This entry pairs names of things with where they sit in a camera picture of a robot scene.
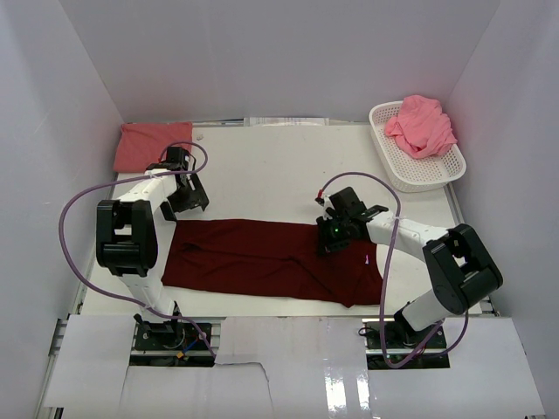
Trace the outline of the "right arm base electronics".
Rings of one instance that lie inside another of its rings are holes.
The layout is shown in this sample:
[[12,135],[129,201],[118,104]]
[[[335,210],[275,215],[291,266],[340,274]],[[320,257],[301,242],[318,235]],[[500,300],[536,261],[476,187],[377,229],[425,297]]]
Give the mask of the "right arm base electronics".
[[[393,320],[385,323],[385,345],[387,357],[391,362],[402,361],[418,346],[428,334],[429,328],[416,335],[409,335]],[[378,321],[364,322],[358,330],[358,335],[364,338],[366,359],[369,371],[390,370],[386,364],[381,348],[380,323]],[[444,331],[440,327],[421,350],[402,369],[447,369],[450,361],[447,354],[438,355],[447,349]]]

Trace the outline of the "dark red t-shirt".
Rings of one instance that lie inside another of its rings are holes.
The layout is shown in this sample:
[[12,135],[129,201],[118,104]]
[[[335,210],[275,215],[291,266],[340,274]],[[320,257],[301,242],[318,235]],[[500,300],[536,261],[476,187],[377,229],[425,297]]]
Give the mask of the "dark red t-shirt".
[[379,304],[376,245],[356,241],[321,255],[318,229],[257,220],[181,220],[162,282],[204,292]]

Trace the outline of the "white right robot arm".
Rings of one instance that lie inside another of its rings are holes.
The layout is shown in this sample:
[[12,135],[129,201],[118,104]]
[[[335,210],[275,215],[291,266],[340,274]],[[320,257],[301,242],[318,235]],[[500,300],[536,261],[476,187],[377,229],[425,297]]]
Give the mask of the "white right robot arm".
[[392,245],[425,263],[431,289],[398,310],[390,323],[403,347],[416,347],[431,326],[467,313],[503,285],[499,268],[468,224],[446,229],[403,219],[382,205],[368,208],[351,187],[331,196],[320,193],[315,201],[323,208],[317,218],[320,254],[361,241]]

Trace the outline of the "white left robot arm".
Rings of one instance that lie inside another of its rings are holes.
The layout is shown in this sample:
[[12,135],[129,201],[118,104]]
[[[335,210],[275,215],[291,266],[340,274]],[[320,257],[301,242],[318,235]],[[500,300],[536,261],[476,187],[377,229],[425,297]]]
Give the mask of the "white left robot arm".
[[162,284],[167,257],[159,252],[156,219],[173,230],[176,215],[206,210],[210,200],[197,174],[195,158],[184,141],[171,144],[147,177],[96,212],[97,263],[126,285],[144,313],[178,316],[180,309]]

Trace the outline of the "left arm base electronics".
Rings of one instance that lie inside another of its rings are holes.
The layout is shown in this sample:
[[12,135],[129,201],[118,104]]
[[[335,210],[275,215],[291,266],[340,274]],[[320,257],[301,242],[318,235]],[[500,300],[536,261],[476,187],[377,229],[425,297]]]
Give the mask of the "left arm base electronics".
[[129,364],[133,367],[213,367],[218,346],[217,324],[166,320],[149,322],[134,316],[135,334]]

